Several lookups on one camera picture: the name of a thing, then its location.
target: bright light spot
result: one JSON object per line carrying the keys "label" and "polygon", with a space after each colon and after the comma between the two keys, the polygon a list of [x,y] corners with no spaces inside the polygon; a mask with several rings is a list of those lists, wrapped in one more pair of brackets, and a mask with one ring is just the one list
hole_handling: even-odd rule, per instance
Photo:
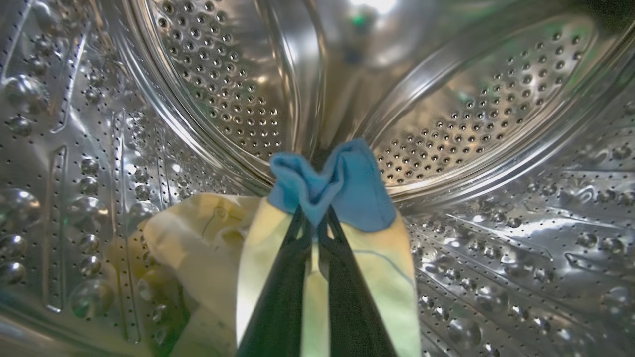
{"label": "bright light spot", "polygon": [[390,12],[395,5],[397,4],[397,0],[351,0],[351,4],[354,6],[366,5],[369,6],[380,14]]}

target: perforated metal surface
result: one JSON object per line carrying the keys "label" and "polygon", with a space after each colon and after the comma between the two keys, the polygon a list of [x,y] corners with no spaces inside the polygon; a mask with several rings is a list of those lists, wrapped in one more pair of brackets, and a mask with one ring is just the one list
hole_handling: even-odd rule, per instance
{"label": "perforated metal surface", "polygon": [[422,354],[635,351],[629,1],[5,6],[9,354],[169,354],[196,304],[137,224],[357,136],[406,217]]}

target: blue cloth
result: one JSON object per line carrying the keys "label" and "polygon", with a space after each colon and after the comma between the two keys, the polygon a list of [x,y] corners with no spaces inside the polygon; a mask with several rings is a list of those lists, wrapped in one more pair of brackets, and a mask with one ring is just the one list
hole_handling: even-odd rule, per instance
{"label": "blue cloth", "polygon": [[373,152],[363,139],[335,148],[321,173],[290,152],[273,155],[269,163],[277,177],[269,203],[287,213],[300,205],[313,226],[330,205],[341,222],[364,232],[386,229],[396,218]]}

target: stainless steel drum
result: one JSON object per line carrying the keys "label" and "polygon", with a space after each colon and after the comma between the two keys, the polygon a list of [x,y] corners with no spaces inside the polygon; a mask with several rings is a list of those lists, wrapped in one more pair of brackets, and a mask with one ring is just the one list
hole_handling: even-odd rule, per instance
{"label": "stainless steel drum", "polygon": [[139,280],[137,224],[266,194],[273,153],[354,137],[409,225],[422,354],[635,353],[632,1],[5,0],[0,18],[8,354],[170,353],[188,302]]}

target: blue fabric cuff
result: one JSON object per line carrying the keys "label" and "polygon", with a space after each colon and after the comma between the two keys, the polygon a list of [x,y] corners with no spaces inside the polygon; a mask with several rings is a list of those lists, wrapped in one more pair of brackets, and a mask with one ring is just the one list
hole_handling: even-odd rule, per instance
{"label": "blue fabric cuff", "polygon": [[273,155],[270,165],[277,181],[269,203],[287,213],[300,205],[314,226],[330,205],[341,222],[364,232],[387,229],[396,218],[373,152],[363,139],[336,147],[321,173],[289,152]]}

